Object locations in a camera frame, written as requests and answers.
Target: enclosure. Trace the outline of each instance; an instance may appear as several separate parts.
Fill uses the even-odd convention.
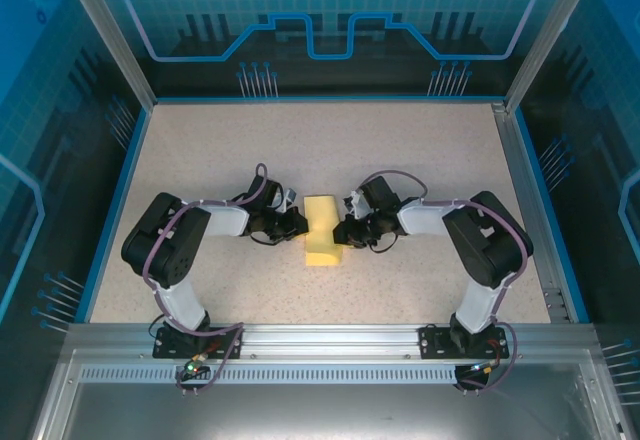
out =
[[[0,22],[2,438],[636,437],[640,0],[1,0]],[[231,199],[259,162],[340,219],[383,169],[493,192],[534,245],[500,388],[423,358],[467,285],[447,236],[332,267],[304,236],[219,236],[190,277],[244,331],[182,398],[121,249],[160,192]]]

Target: yellow foam block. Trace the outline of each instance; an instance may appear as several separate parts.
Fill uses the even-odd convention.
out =
[[[342,245],[333,243],[333,229],[338,225],[338,207],[331,195],[304,197],[304,216],[309,222],[305,236],[308,267],[339,265]]]

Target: yellow sponge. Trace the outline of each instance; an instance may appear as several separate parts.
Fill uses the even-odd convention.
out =
[[[339,265],[342,245],[333,243],[333,229],[338,225],[338,207],[331,195],[304,197],[304,216],[309,222],[305,237],[308,267]]]

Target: speckled tabletop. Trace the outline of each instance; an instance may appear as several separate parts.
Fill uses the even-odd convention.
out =
[[[376,170],[399,168],[429,185],[429,198],[490,190],[521,219],[489,105],[287,103],[155,108],[118,226],[92,322],[148,323],[149,289],[120,258],[122,243],[153,198],[231,198],[254,167],[305,195],[341,199]],[[389,177],[400,198],[410,180]],[[191,276],[213,322],[389,324],[448,322],[467,285],[447,237],[401,238],[389,252],[347,249],[337,267],[306,267],[304,240],[277,247],[208,237]],[[533,261],[500,310],[510,322],[549,316]]]

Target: perforated metal strip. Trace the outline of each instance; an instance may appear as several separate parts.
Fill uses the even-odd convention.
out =
[[[82,383],[168,384],[175,365],[83,366]],[[434,365],[228,365],[221,384],[453,384],[454,366]],[[211,373],[193,383],[206,382]]]

